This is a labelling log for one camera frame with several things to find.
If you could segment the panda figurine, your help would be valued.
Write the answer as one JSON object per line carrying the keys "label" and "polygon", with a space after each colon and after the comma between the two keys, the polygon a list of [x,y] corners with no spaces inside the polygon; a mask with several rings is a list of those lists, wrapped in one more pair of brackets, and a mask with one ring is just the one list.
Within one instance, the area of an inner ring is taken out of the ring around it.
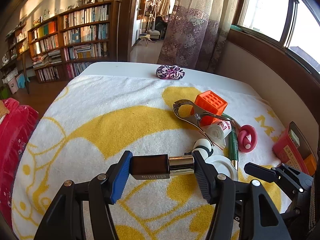
{"label": "panda figurine", "polygon": [[185,155],[191,155],[194,151],[199,151],[203,159],[206,160],[213,155],[214,149],[208,139],[199,139],[195,142],[193,149]]}

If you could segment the orange woven cushion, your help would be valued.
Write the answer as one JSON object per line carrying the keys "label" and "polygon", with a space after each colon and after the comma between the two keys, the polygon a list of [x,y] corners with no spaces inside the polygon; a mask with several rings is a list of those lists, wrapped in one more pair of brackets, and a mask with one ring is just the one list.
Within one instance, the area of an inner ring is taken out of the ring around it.
{"label": "orange woven cushion", "polygon": [[7,109],[4,102],[2,100],[0,100],[0,118],[2,118],[3,116],[5,116],[9,113],[10,113],[10,111]]}

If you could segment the white yellow towel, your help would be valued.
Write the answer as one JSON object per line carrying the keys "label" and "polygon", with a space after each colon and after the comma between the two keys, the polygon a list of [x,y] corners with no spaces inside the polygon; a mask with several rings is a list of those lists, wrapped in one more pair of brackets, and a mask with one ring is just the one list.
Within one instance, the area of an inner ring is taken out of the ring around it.
{"label": "white yellow towel", "polygon": [[[48,108],[21,157],[11,204],[14,233],[33,239],[64,181],[89,181],[126,150],[170,156],[191,150],[201,133],[177,118],[172,106],[208,90],[159,79],[74,78]],[[129,178],[110,210],[120,239],[204,239],[214,213],[192,174]]]}

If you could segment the green yellow medicine box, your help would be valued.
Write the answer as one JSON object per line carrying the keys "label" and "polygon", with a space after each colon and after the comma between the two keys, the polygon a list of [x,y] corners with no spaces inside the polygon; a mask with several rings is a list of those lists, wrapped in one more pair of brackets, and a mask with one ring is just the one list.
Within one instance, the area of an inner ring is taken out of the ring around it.
{"label": "green yellow medicine box", "polygon": [[291,138],[291,141],[296,146],[296,148],[299,148],[300,146],[299,137],[295,134],[295,132],[292,129],[289,130],[289,137]]}

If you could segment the pink storage bin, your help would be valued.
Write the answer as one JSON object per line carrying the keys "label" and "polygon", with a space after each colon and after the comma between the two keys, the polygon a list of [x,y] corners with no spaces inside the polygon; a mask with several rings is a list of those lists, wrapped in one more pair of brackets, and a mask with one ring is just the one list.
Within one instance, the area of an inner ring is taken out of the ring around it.
{"label": "pink storage bin", "polygon": [[19,90],[16,77],[13,77],[10,81],[8,81],[8,86],[12,94],[15,94]]}

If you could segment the purple patterned curtain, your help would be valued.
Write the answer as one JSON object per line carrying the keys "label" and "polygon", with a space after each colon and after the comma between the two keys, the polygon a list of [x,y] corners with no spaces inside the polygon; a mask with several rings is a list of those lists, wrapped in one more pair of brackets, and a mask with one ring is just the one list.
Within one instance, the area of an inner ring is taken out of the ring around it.
{"label": "purple patterned curtain", "polygon": [[158,63],[215,72],[238,0],[176,0]]}

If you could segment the brown gold perfume bottle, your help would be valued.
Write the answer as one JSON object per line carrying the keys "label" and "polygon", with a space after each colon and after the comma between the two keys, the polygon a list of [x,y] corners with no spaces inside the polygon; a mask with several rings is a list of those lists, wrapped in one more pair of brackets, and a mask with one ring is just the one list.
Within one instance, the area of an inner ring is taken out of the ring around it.
{"label": "brown gold perfume bottle", "polygon": [[192,155],[170,157],[167,154],[135,156],[130,160],[130,174],[136,180],[169,179],[194,173]]}

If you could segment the small pink foam curler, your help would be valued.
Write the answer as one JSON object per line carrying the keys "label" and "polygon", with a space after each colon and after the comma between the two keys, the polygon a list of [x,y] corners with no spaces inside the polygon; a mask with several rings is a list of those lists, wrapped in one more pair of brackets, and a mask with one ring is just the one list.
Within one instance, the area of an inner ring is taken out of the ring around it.
{"label": "small pink foam curler", "polygon": [[249,153],[257,145],[257,132],[251,125],[244,125],[240,128],[238,134],[238,148],[242,153]]}

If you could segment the white red roll package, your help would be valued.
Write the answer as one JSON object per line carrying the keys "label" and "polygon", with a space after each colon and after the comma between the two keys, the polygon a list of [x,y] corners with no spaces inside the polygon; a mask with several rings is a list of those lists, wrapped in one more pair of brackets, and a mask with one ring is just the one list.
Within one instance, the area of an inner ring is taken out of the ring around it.
{"label": "white red roll package", "polygon": [[229,121],[217,120],[211,125],[203,126],[202,129],[212,143],[223,150],[226,147],[225,138],[232,131],[232,126]]}

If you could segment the white round lid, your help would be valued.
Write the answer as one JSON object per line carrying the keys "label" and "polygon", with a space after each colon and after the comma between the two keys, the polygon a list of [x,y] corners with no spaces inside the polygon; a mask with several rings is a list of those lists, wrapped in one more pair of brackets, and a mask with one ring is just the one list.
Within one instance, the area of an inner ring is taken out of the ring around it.
{"label": "white round lid", "polygon": [[218,173],[223,173],[232,180],[238,181],[238,172],[227,157],[222,155],[212,155],[208,157],[205,162],[212,164]]}

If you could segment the wooden bookshelf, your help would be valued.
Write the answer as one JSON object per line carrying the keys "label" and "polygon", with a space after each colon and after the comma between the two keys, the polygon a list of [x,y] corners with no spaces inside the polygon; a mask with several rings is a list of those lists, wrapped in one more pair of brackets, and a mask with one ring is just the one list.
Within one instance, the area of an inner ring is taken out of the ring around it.
{"label": "wooden bookshelf", "polygon": [[117,61],[119,1],[87,4],[62,12],[28,31],[39,83],[65,81],[95,62]]}

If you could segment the green gold tube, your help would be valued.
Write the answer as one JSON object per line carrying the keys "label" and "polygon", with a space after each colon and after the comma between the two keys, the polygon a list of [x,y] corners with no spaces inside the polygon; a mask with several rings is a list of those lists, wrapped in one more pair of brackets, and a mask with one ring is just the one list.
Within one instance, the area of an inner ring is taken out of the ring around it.
{"label": "green gold tube", "polygon": [[239,151],[238,151],[238,139],[236,134],[236,122],[231,116],[228,116],[225,113],[222,113],[222,116],[230,119],[231,122],[231,132],[228,135],[228,154],[229,159],[236,170],[239,169],[238,161],[239,161]]}

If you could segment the large metal clamp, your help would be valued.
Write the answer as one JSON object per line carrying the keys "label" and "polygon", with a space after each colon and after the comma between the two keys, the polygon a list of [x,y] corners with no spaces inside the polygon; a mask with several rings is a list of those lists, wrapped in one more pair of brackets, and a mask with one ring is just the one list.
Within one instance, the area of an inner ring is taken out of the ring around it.
{"label": "large metal clamp", "polygon": [[[194,109],[194,113],[190,116],[187,116],[187,117],[180,116],[179,109],[183,105],[191,105]],[[213,118],[217,118],[219,120],[230,121],[231,124],[234,125],[237,129],[240,129],[240,127],[241,127],[240,124],[236,120],[234,120],[232,117],[228,116],[227,114],[217,115],[217,114],[210,113],[210,112],[202,109],[201,107],[199,107],[198,105],[196,105],[195,103],[193,103],[192,101],[190,101],[188,99],[181,99],[181,100],[175,101],[173,104],[173,111],[174,111],[174,114],[179,119],[195,126],[201,132],[201,134],[204,135],[206,137],[206,139],[208,139],[210,141],[210,143],[212,145],[217,146],[221,150],[223,150],[225,148],[225,146],[222,143],[222,140],[221,139],[212,139],[201,127],[200,123],[204,119],[204,117],[213,117]]]}

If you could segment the red blanket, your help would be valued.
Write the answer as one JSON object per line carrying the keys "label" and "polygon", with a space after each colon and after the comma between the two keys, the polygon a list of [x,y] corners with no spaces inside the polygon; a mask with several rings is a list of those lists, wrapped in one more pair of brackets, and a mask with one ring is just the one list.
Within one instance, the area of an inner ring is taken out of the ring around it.
{"label": "red blanket", "polygon": [[13,98],[2,100],[10,111],[1,118],[1,213],[11,222],[11,199],[18,165],[37,125],[39,113]]}

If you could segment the orange duck rubber cube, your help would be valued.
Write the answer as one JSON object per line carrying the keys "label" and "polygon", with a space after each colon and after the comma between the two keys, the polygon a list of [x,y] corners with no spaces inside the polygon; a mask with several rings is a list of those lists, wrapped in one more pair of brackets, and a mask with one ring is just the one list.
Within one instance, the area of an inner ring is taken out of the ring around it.
{"label": "orange duck rubber cube", "polygon": [[304,164],[310,176],[313,176],[317,169],[317,161],[312,154],[304,159]]}

